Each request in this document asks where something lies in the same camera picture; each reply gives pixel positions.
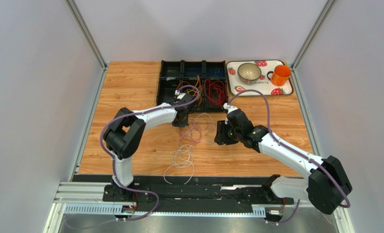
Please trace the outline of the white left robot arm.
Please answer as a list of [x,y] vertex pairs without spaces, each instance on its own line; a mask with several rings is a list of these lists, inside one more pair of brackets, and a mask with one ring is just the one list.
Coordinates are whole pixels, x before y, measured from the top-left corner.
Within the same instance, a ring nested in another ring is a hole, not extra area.
[[185,127],[188,114],[198,97],[181,93],[170,103],[162,103],[146,110],[130,111],[122,108],[100,133],[100,146],[112,158],[113,184],[129,188],[133,182],[132,156],[138,149],[145,131],[162,124]]

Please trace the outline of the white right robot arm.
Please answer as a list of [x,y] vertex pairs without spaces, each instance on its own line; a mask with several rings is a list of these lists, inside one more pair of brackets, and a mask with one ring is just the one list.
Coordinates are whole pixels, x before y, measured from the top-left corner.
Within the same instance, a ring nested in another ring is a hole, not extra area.
[[324,214],[332,214],[352,192],[352,185],[339,159],[322,158],[287,143],[262,125],[254,126],[237,108],[228,110],[217,122],[214,139],[218,145],[242,143],[246,148],[268,155],[296,171],[300,178],[271,177],[267,189],[278,198],[309,201]]

